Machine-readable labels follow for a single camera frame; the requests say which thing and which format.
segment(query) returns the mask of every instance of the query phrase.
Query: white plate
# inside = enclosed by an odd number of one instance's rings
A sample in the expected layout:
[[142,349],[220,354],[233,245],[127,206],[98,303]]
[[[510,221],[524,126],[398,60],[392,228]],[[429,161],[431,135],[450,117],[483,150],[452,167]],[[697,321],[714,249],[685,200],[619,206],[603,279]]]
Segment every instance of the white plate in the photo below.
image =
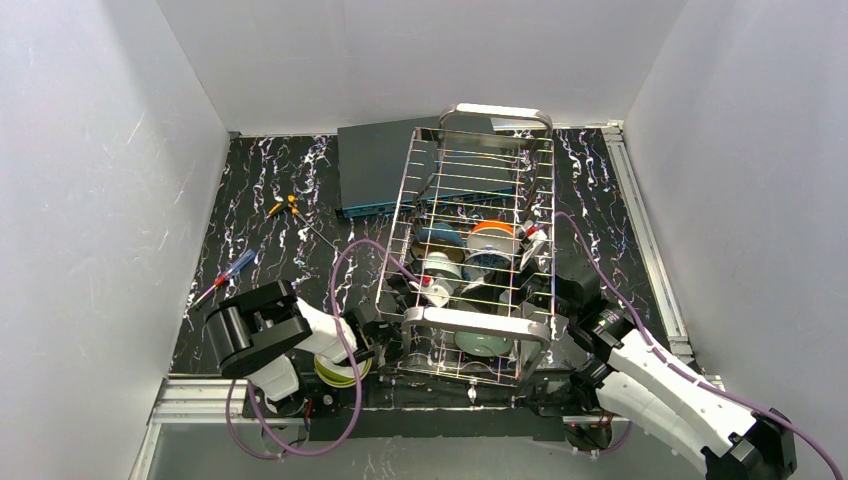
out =
[[492,247],[484,249],[482,252],[477,252],[468,257],[465,265],[462,266],[463,277],[473,282],[478,278],[484,277],[487,273],[495,272],[495,268],[500,270],[509,270],[512,266],[512,257],[495,250]]
[[424,272],[428,270],[449,272],[456,278],[460,278],[461,276],[461,267],[454,263],[448,254],[444,252],[428,253],[427,258],[424,259],[423,270]]
[[487,249],[487,247],[507,254],[513,254],[518,250],[519,245],[521,245],[521,242],[518,240],[513,241],[513,238],[513,234],[502,228],[489,227],[481,228],[476,232],[468,234],[465,244],[471,251],[472,256],[475,253]]

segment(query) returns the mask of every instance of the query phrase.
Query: metal frame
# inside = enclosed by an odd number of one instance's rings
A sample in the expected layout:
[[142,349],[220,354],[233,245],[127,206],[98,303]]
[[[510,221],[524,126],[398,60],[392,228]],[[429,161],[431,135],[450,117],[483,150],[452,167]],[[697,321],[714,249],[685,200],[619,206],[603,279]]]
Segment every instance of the metal frame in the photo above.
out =
[[[165,424],[224,424],[227,415],[227,391],[232,380],[224,378],[168,378],[162,382],[159,397],[147,422],[147,432],[138,457],[130,472],[130,480],[146,480],[150,477],[156,446]],[[234,424],[255,423],[255,418],[242,417],[247,380],[237,380],[230,402],[230,421]],[[271,425],[301,425],[301,419],[269,418]]]
[[630,224],[636,235],[636,243],[639,245],[651,289],[660,310],[660,318],[669,341],[671,353],[684,363],[688,363],[694,359],[692,347],[689,345],[689,334],[686,332],[680,307],[671,289],[671,283],[668,280],[668,274],[657,247],[654,231],[648,221],[645,203],[642,201],[642,194],[639,191],[639,185],[630,164],[630,157],[627,155],[622,129],[619,125],[612,124],[603,128],[603,135],[615,170],[615,176],[618,179],[618,186],[624,197],[624,204],[627,206],[627,212],[630,215]]
[[[401,336],[403,337],[403,351],[406,357],[411,353],[412,337],[415,327],[423,326],[448,330],[451,332],[470,332],[482,335],[494,335],[496,337],[509,338],[516,342],[529,342],[538,344],[539,348],[527,348],[529,354],[522,353],[518,359],[517,368],[521,375],[515,385],[521,390],[530,379],[533,371],[542,361],[545,353],[551,346],[551,327],[546,323],[526,320],[519,317],[502,317],[478,312],[460,312],[445,308],[412,307],[404,313],[404,321],[401,323]],[[455,378],[465,378],[457,368]],[[484,378],[475,375],[467,375],[469,379],[479,383],[494,383],[500,385],[500,381],[487,382]]]

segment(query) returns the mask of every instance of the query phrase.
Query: plate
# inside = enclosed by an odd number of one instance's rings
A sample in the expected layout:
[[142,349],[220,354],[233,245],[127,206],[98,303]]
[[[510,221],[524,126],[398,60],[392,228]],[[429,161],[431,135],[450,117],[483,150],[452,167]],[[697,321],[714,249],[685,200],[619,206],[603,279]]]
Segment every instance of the plate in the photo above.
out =
[[513,254],[518,250],[521,242],[515,240],[511,231],[499,226],[484,227],[473,230],[466,240],[471,255],[484,250],[498,250],[506,254]]
[[511,266],[511,256],[492,247],[487,247],[483,251],[468,257],[468,260],[462,266],[462,276],[466,280],[474,282],[488,273],[496,272],[495,269],[509,270]]
[[[476,302],[459,301],[456,309],[465,312],[480,312],[486,306]],[[512,349],[512,340],[480,333],[456,332],[453,342],[460,350],[477,357],[498,357],[506,355]]]
[[427,254],[427,258],[424,259],[423,271],[424,274],[427,274],[427,271],[438,271],[438,272],[447,272],[452,274],[453,278],[460,278],[461,267],[459,263],[456,263],[450,259],[450,256],[445,252],[434,252],[431,251]]
[[432,227],[422,228],[412,238],[411,250],[415,258],[423,257],[425,252],[442,252],[454,263],[465,260],[465,242],[447,223],[434,223]]

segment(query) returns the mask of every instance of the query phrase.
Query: metal wire rack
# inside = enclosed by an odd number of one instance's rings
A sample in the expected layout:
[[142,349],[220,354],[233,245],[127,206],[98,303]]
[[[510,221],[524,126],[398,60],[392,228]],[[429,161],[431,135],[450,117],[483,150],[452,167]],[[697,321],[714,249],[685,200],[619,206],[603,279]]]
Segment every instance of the metal wire rack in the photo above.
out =
[[550,346],[554,159],[544,113],[459,104],[442,115],[537,120],[548,138],[417,128],[387,244],[378,310],[401,323],[399,369],[521,387]]

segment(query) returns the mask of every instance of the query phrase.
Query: white enclosure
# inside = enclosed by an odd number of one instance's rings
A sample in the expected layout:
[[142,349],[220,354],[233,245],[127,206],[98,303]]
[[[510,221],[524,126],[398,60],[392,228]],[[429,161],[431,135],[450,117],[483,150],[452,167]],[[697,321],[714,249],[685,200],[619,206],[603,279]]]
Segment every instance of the white enclosure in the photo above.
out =
[[152,0],[3,2],[0,65],[0,478],[127,478],[227,133]]
[[227,130],[458,101],[626,118],[697,359],[848,469],[848,9],[811,3],[4,2],[0,478],[129,474]]
[[624,118],[684,0],[160,0],[228,130],[335,132],[458,101]]
[[848,9],[815,5],[689,2],[625,134],[698,360],[845,471]]

